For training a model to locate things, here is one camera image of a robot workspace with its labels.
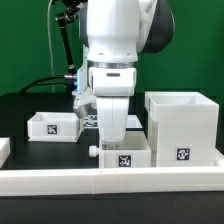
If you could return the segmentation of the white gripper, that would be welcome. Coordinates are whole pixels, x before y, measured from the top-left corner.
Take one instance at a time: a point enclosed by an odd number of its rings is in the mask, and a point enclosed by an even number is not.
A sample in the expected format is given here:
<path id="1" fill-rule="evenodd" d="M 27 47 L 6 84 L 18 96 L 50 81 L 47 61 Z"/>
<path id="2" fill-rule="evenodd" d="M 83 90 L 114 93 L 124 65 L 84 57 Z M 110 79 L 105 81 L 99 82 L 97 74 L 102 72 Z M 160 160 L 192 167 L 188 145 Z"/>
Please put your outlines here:
<path id="1" fill-rule="evenodd" d="M 125 137 L 129 98 L 98 97 L 96 105 L 101 142 L 105 145 L 120 145 Z"/>

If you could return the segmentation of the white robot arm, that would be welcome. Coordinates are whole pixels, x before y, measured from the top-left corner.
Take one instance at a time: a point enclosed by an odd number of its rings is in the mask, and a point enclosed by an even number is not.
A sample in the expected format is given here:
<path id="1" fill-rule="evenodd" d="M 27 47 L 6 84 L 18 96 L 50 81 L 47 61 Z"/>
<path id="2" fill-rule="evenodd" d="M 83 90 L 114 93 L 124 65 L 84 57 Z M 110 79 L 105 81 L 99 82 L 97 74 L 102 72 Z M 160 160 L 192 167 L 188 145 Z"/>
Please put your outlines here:
<path id="1" fill-rule="evenodd" d="M 168 0 L 87 0 L 83 22 L 89 97 L 78 104 L 94 102 L 101 143 L 119 145 L 137 81 L 138 54 L 158 53 L 170 43 L 173 13 Z"/>

